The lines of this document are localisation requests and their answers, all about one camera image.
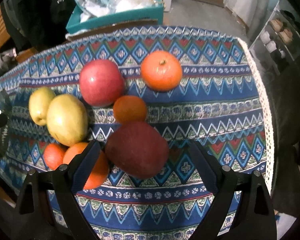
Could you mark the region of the small orange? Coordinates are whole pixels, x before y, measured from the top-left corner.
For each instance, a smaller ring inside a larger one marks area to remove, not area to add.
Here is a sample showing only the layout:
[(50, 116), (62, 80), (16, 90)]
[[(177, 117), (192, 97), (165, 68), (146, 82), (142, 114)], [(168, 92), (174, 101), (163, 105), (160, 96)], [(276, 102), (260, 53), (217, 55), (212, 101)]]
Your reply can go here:
[(46, 146), (43, 157), (49, 169), (55, 170), (63, 163), (66, 150), (66, 147), (57, 143), (50, 143)]
[(122, 125), (134, 121), (145, 121), (147, 106), (142, 98), (125, 95), (115, 101), (113, 113), (115, 120)]

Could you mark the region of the dark glass fruit plate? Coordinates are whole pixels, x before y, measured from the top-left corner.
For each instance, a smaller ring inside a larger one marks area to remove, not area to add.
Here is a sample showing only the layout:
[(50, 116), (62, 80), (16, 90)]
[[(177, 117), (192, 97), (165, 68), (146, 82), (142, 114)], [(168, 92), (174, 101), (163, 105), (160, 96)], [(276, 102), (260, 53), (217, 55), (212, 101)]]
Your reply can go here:
[(12, 103), (5, 89), (0, 92), (0, 159), (6, 155), (9, 142), (10, 118), (12, 116)]

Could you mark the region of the large orange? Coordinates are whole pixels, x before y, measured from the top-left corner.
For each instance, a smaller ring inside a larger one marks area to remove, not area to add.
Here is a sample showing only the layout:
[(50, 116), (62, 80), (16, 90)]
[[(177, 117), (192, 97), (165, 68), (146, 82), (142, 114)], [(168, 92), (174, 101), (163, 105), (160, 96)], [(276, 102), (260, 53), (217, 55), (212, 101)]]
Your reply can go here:
[(141, 77), (154, 91), (166, 92), (177, 87), (183, 77), (179, 60), (167, 51), (154, 51), (142, 61)]
[[(87, 142), (78, 142), (73, 146), (69, 147), (65, 155), (63, 157), (63, 163), (69, 164), (70, 161), (74, 158), (75, 155), (78, 155), (83, 152), (83, 150), (88, 145)], [(109, 164), (108, 159), (103, 151), (100, 151), (98, 159), (91, 171), (90, 176), (87, 179), (85, 186), (83, 187), (84, 190), (93, 190), (100, 185), (102, 185), (109, 174)]]

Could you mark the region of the small orange lower left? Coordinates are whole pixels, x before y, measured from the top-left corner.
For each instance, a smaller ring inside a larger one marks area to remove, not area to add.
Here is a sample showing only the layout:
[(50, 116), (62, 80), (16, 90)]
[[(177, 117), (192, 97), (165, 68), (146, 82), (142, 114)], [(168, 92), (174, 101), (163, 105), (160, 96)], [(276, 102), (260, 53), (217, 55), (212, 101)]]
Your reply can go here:
[(55, 170), (63, 163), (66, 150), (66, 147), (57, 143), (50, 143), (46, 146), (43, 157), (49, 169)]

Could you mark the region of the black hanging coat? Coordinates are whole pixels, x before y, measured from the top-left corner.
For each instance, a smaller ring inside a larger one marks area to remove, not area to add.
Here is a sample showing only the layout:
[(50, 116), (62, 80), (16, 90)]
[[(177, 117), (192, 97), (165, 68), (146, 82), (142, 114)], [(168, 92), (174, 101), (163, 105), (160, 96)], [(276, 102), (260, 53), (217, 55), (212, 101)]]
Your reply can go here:
[(74, 0), (3, 0), (0, 9), (17, 50), (42, 51), (66, 41), (75, 6)]

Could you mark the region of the cardboard box under crate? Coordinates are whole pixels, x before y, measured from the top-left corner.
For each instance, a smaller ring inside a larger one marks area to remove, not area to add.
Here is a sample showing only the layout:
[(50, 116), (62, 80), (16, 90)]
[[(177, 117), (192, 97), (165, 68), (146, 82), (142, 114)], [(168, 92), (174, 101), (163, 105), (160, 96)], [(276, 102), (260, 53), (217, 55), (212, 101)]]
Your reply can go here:
[(78, 40), (80, 38), (89, 37), (91, 35), (112, 33), (120, 29), (140, 27), (144, 25), (158, 25), (158, 24), (159, 24), (158, 20), (151, 20), (151, 19), (126, 21), (126, 22), (115, 23), (112, 25), (102, 26), (94, 29), (83, 29), (74, 34), (67, 33), (65, 38), (67, 41), (71, 42), (74, 40)]

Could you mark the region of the metal shoe rack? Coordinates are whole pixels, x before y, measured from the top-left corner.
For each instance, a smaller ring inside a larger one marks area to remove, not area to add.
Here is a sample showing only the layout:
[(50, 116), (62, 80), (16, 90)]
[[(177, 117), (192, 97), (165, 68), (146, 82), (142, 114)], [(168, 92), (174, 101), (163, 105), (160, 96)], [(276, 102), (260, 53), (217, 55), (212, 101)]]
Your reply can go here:
[(279, 0), (249, 48), (255, 62), (279, 75), (300, 56), (300, 16)]

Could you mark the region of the dark red apple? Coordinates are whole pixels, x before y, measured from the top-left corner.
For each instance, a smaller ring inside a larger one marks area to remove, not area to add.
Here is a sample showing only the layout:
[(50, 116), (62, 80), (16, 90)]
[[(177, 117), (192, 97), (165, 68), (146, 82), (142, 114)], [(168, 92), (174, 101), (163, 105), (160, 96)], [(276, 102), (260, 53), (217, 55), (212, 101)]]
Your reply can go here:
[(108, 159), (137, 179), (157, 175), (169, 155), (167, 141), (152, 126), (136, 121), (119, 127), (105, 146)]

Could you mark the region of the teal plastic crate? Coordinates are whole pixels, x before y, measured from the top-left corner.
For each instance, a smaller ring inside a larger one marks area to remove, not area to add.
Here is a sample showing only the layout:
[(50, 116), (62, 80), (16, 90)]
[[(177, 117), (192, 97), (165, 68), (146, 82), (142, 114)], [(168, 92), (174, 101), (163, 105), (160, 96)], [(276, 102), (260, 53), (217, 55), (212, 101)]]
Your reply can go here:
[(154, 20), (158, 24), (163, 22), (163, 0), (110, 0), (106, 7), (109, 12), (104, 16), (90, 15), (87, 20), (83, 19), (83, 11), (76, 6), (72, 12), (66, 30), (70, 34), (82, 30), (92, 30), (125, 22), (142, 20)]

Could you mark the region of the grey white clothes pile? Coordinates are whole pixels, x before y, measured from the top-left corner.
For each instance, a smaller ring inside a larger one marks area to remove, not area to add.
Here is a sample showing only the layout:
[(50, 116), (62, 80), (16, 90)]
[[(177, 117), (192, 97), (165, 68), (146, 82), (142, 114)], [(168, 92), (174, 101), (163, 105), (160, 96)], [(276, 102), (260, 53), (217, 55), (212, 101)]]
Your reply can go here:
[(18, 64), (15, 59), (16, 56), (14, 48), (0, 53), (0, 77)]

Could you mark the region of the small orange middle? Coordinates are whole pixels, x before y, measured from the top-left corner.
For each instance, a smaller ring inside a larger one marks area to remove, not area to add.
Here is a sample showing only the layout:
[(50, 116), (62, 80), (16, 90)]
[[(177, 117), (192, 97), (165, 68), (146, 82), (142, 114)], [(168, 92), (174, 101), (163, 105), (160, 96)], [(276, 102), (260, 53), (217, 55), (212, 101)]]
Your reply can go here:
[(125, 95), (115, 101), (113, 113), (115, 120), (122, 125), (134, 121), (145, 121), (147, 106), (142, 98)]

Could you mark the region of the red apple upper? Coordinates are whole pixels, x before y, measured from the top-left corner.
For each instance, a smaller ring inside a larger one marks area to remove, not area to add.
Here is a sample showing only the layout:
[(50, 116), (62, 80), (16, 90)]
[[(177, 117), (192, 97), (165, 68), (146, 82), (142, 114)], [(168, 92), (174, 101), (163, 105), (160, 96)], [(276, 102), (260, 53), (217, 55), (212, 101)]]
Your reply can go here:
[(118, 66), (110, 60), (93, 60), (79, 75), (82, 98), (91, 106), (106, 107), (125, 93), (125, 81)]

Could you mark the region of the blue patterned tablecloth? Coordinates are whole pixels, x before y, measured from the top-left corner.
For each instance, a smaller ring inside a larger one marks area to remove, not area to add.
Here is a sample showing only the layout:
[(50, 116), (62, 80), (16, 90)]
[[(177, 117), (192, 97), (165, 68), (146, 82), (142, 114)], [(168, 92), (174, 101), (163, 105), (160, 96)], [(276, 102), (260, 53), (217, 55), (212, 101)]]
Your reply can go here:
[(0, 77), (12, 239), (275, 239), (266, 89), (240, 38), (145, 26)]

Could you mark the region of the yellow pear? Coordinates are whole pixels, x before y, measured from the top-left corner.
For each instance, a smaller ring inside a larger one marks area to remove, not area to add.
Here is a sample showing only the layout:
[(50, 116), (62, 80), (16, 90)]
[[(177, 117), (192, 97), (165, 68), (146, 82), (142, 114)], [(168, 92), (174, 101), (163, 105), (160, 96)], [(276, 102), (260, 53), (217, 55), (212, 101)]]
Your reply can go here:
[(62, 145), (71, 147), (88, 133), (88, 116), (83, 103), (71, 94), (56, 96), (46, 116), (47, 130)]
[(39, 126), (46, 125), (46, 116), (55, 92), (49, 87), (40, 87), (29, 98), (29, 114), (33, 122)]

